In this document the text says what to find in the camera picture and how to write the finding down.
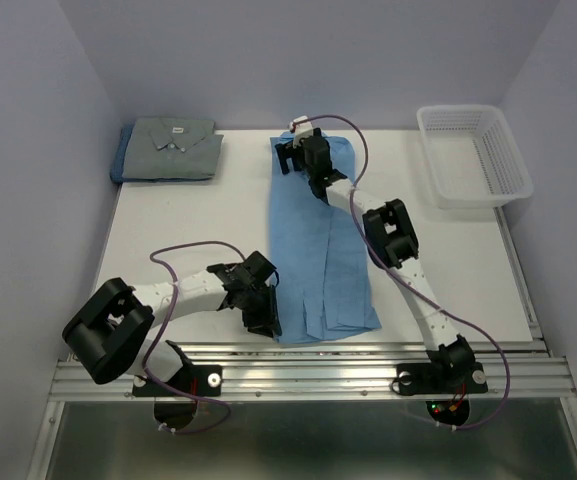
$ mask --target gray wall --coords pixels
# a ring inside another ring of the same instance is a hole
[[[124,120],[284,127],[304,113],[416,127],[497,104],[557,0],[61,0]]]
[[[577,0],[563,0],[503,102],[535,183],[506,209],[549,345],[577,384]]]
[[[0,0],[0,480],[25,478],[89,293],[119,119],[54,0]]]

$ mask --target white plastic basket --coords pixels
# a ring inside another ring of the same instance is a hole
[[[438,207],[499,207],[532,195],[532,180],[498,108],[423,107],[417,121]]]

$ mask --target blue folded cloth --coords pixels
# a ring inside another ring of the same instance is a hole
[[[202,179],[188,179],[188,178],[166,178],[166,179],[143,179],[143,178],[126,178],[124,177],[124,160],[126,159],[126,149],[128,148],[128,142],[130,141],[130,136],[132,135],[132,129],[134,125],[124,125],[121,128],[121,134],[119,136],[119,146],[117,147],[117,153],[115,153],[115,159],[110,166],[110,180],[113,183],[122,184],[126,182],[200,182]]]
[[[280,343],[337,340],[381,328],[370,300],[366,250],[350,216],[315,198],[303,172],[282,175],[271,138],[270,257],[277,288]],[[355,154],[327,137],[335,168],[353,178]]]

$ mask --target white table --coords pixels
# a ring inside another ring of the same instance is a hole
[[[168,245],[225,240],[245,254],[268,254],[269,137],[280,131],[222,131],[220,166],[206,183],[126,184],[122,187],[103,255],[99,284],[120,276],[130,284],[168,280],[148,255]],[[353,143],[357,167],[363,162],[359,139],[351,131],[331,131]],[[430,202],[419,132],[367,131],[370,165],[361,188],[406,203],[420,242],[420,258],[439,302],[484,328],[500,342],[532,340],[495,212],[439,210]],[[222,247],[198,247],[167,254],[179,276],[207,265],[236,261]],[[335,343],[415,343],[421,335],[392,282],[369,262],[373,304],[382,329]],[[471,341],[476,332],[459,327]],[[172,323],[166,338],[183,343],[257,343],[276,346],[243,327],[238,311],[198,313]]]

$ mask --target purple cable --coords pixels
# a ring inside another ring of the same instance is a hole
[[[218,240],[210,240],[210,241],[206,241],[206,242],[183,243],[181,245],[174,245],[172,247],[166,247],[166,248],[162,248],[159,250],[155,250],[154,252],[152,252],[150,254],[150,261],[163,266],[166,270],[168,270],[168,273],[170,273],[170,276],[172,277],[172,298],[170,300],[170,307],[168,308],[168,311],[166,312],[166,316],[164,317],[164,320],[161,323],[161,327],[159,328],[159,331],[157,332],[155,339],[153,340],[152,344],[150,345],[150,348],[148,348],[148,350],[146,351],[146,355],[144,355],[144,359],[141,362],[141,366],[144,369],[146,376],[150,380],[152,380],[154,383],[159,385],[161,388],[168,390],[170,393],[173,393],[173,394],[178,395],[180,397],[185,397],[185,398],[188,398],[190,400],[193,400],[194,402],[197,402],[197,404],[199,404],[199,402],[212,403],[214,405],[220,405],[226,409],[226,414],[223,417],[221,417],[217,422],[215,422],[211,425],[208,425],[206,427],[197,428],[195,430],[176,431],[172,428],[169,428],[165,424],[161,424],[161,423],[159,424],[159,428],[161,428],[161,429],[163,429],[169,433],[177,434],[177,435],[190,435],[193,433],[205,432],[206,430],[210,430],[211,428],[214,428],[218,425],[221,425],[226,420],[228,420],[228,418],[230,418],[230,415],[232,414],[232,409],[230,408],[230,405],[228,405],[226,402],[224,402],[222,400],[217,400],[215,398],[198,397],[196,395],[191,395],[189,393],[182,392],[181,390],[177,390],[176,388],[171,387],[170,385],[167,385],[161,379],[157,378],[150,371],[150,369],[148,368],[148,365],[147,365],[148,359],[152,355],[152,352],[155,350],[155,347],[157,346],[157,344],[161,340],[161,337],[163,336],[164,331],[166,330],[166,327],[168,327],[168,323],[170,323],[170,320],[172,319],[172,313],[175,309],[175,304],[177,303],[177,298],[179,297],[179,289],[177,288],[177,282],[179,281],[179,278],[177,277],[177,273],[175,272],[175,269],[172,268],[172,266],[168,262],[161,260],[161,259],[158,259],[156,257],[157,257],[157,255],[161,255],[162,253],[170,252],[172,250],[179,250],[181,248],[189,248],[189,247],[198,247],[200,245],[222,245],[224,247],[228,247],[228,248],[234,250],[235,252],[237,252],[237,255],[239,255],[242,260],[246,259],[244,254],[241,253],[241,251],[237,247],[235,247],[234,245],[231,245],[229,243],[221,242]]]
[[[359,220],[357,219],[357,214],[355,212],[355,201],[354,201],[355,200],[355,190],[357,189],[357,186],[359,185],[359,181],[363,178],[364,174],[366,173],[366,170],[368,169],[368,142],[366,141],[366,138],[364,137],[363,133],[361,133],[361,130],[359,129],[359,127],[357,127],[357,125],[355,125],[350,120],[348,120],[347,118],[344,118],[340,115],[330,115],[330,114],[316,115],[314,117],[310,117],[310,118],[306,118],[304,120],[299,120],[297,122],[293,122],[292,125],[293,126],[294,125],[300,125],[302,123],[312,122],[313,120],[320,120],[322,118],[334,118],[334,119],[340,120],[340,121],[350,125],[355,130],[355,132],[357,132],[357,134],[359,135],[359,138],[361,138],[361,143],[364,146],[364,165],[361,168],[361,172],[359,172],[357,179],[353,182],[353,184],[352,184],[353,188],[350,191],[350,214],[352,216],[353,222],[355,223],[355,227],[357,227],[357,231],[359,232],[359,235],[361,236],[361,239],[364,241],[364,243],[366,244],[366,248],[368,249],[368,251],[371,254],[372,259],[377,262],[377,264],[384,270],[386,275],[388,275],[392,279],[393,282],[398,283],[402,287],[410,290],[418,298],[420,298],[421,300],[426,302],[428,305],[433,307],[435,310],[438,310],[439,312],[443,313],[447,317],[453,319],[455,322],[461,323],[461,324],[466,325],[466,326],[468,326],[474,330],[477,330],[484,337],[486,337],[488,339],[488,341],[495,347],[497,352],[499,352],[499,355],[501,356],[501,361],[504,364],[504,370],[506,373],[506,387],[504,388],[504,394],[501,397],[501,402],[499,402],[499,405],[497,405],[497,408],[495,409],[495,411],[492,412],[490,415],[488,415],[486,418],[484,418],[478,422],[469,424],[469,425],[462,425],[462,426],[456,427],[456,430],[472,430],[472,429],[481,427],[482,425],[488,423],[493,418],[495,418],[499,414],[499,412],[504,408],[504,405],[506,405],[506,402],[508,401],[508,395],[510,394],[510,366],[508,365],[508,358],[506,357],[506,354],[504,353],[503,349],[501,348],[501,345],[499,345],[499,343],[497,343],[497,341],[494,338],[492,338],[488,334],[488,332],[486,332],[483,328],[481,328],[481,327],[479,327],[479,326],[475,325],[474,323],[471,323],[467,320],[464,320],[463,318],[459,318],[456,315],[453,315],[452,313],[450,313],[448,310],[443,309],[438,303],[434,302],[430,298],[426,297],[423,293],[421,293],[420,291],[418,291],[417,289],[415,289],[411,285],[408,285],[406,282],[404,282],[398,275],[396,275],[394,272],[392,272],[384,264],[384,262],[381,261],[381,259],[377,256],[376,252],[370,246],[368,239],[364,235],[364,232],[363,232],[363,229],[361,228],[361,225],[359,224]]]

